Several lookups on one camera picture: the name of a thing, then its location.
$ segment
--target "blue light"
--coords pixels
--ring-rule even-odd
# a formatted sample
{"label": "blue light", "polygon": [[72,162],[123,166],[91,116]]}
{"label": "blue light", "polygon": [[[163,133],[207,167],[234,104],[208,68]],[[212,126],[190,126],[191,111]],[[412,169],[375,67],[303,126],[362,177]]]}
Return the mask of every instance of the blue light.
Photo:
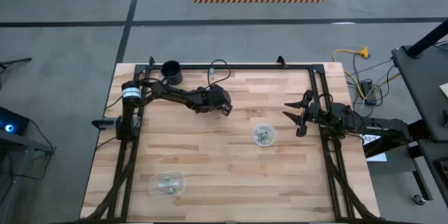
{"label": "blue light", "polygon": [[14,126],[12,126],[12,125],[7,125],[7,126],[5,126],[5,130],[6,130],[6,132],[11,133],[11,132],[14,130]]}

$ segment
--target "wheel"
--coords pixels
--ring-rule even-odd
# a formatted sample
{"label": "wheel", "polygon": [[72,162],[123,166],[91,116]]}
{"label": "wheel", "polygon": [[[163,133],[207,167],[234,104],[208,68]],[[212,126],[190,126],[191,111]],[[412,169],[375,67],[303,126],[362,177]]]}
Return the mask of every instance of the wheel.
{"label": "wheel", "polygon": [[414,200],[415,204],[418,204],[419,206],[423,206],[426,202],[421,194],[412,196],[412,199]]}

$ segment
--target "wooden table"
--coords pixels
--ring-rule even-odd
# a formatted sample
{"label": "wooden table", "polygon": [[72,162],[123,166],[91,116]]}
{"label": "wooden table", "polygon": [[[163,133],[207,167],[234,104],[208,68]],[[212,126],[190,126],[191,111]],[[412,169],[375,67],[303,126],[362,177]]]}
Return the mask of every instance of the wooden table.
{"label": "wooden table", "polygon": [[[120,97],[121,84],[132,80],[134,65],[117,65],[108,104]],[[350,104],[342,65],[324,65],[335,102]],[[217,71],[216,80],[225,75],[227,71]],[[162,78],[159,71],[150,76]],[[183,76],[180,86],[184,90],[207,85],[205,70],[184,70]],[[219,111],[196,114],[184,105],[165,100],[156,100],[145,108],[127,220],[333,220],[319,129],[309,123],[306,137],[297,138],[297,127],[282,113],[300,112],[284,103],[298,102],[311,89],[309,73],[234,70],[219,85],[232,98],[233,110],[228,117]],[[117,117],[121,109],[119,102],[106,111],[106,116]],[[273,146],[259,147],[253,142],[252,129],[258,123],[275,128]],[[103,131],[98,144],[114,136],[115,130]],[[92,213],[111,188],[119,145],[113,140],[96,152],[82,217]],[[379,215],[361,142],[347,137],[342,150],[350,186],[367,208]],[[185,192],[169,199],[151,197],[149,179],[168,171],[185,174]],[[341,190],[338,192],[344,210]]]}

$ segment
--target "metal bracket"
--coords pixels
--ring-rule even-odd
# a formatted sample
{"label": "metal bracket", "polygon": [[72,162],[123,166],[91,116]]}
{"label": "metal bracket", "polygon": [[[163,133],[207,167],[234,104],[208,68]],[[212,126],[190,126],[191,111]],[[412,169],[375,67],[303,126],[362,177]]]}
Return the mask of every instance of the metal bracket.
{"label": "metal bracket", "polygon": [[325,74],[325,67],[322,64],[313,64],[313,68],[319,74]]}
{"label": "metal bracket", "polygon": [[144,65],[144,64],[135,65],[134,74],[139,75],[141,73],[144,73],[147,68],[148,68],[148,65]]}
{"label": "metal bracket", "polygon": [[286,64],[285,59],[283,58],[283,56],[279,56],[277,58],[276,62],[281,64],[281,68],[283,68],[283,69],[287,69],[288,68],[288,65]]}
{"label": "metal bracket", "polygon": [[[103,116],[99,120],[93,120],[92,125],[95,126],[98,130],[115,129],[117,125],[117,120],[118,118],[108,118],[106,116]],[[139,116],[133,117],[132,124],[139,121],[140,121]]]}

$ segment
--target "black table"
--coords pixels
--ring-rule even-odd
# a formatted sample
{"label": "black table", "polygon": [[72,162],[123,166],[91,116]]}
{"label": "black table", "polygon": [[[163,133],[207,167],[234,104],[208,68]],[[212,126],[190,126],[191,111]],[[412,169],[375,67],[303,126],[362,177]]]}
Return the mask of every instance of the black table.
{"label": "black table", "polygon": [[424,156],[448,206],[448,187],[436,165],[438,160],[448,158],[448,128],[443,126],[448,98],[440,89],[442,84],[448,83],[448,52],[430,46],[420,58],[414,59],[407,55],[408,48],[394,49],[392,55],[422,117],[421,121],[409,125],[409,130],[421,137],[416,139],[418,147],[414,148],[411,158]]}

